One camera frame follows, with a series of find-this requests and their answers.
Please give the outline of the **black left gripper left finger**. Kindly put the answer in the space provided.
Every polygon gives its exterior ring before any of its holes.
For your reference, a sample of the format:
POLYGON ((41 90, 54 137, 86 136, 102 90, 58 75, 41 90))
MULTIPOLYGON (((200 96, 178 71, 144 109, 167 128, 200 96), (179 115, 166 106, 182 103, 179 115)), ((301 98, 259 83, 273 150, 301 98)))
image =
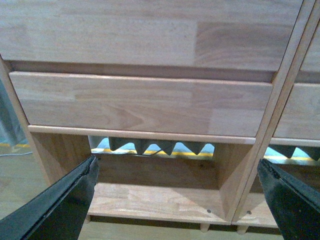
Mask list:
POLYGON ((79 238, 99 174, 92 155, 31 201, 0 221, 2 240, 79 238))

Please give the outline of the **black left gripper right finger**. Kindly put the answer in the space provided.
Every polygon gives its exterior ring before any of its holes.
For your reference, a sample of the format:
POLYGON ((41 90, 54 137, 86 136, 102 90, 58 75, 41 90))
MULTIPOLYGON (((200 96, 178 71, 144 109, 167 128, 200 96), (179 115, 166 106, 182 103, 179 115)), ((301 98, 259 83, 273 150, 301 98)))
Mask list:
POLYGON ((320 192, 265 158, 259 160, 257 175, 282 237, 318 240, 320 192))

